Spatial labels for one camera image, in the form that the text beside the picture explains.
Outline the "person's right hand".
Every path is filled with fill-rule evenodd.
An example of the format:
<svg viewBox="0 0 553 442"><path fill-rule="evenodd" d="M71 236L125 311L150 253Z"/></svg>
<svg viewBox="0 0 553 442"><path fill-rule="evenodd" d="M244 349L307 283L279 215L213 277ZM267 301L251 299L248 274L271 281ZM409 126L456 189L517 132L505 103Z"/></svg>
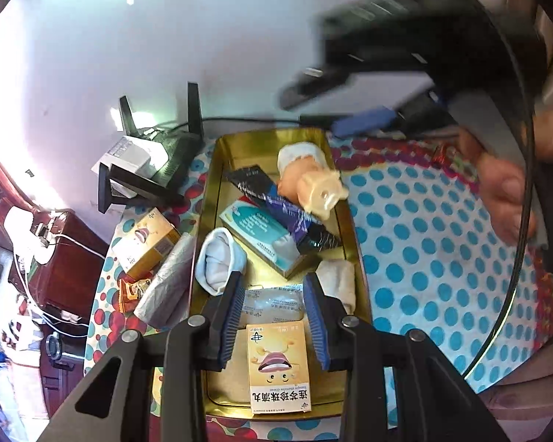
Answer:
<svg viewBox="0 0 553 442"><path fill-rule="evenodd" d="M459 150L476 167L480 198L495 234L506 245L516 245L524 203L524 170L492 156L463 128L459 130ZM539 161L553 163L553 109L535 115L535 153Z"/></svg>

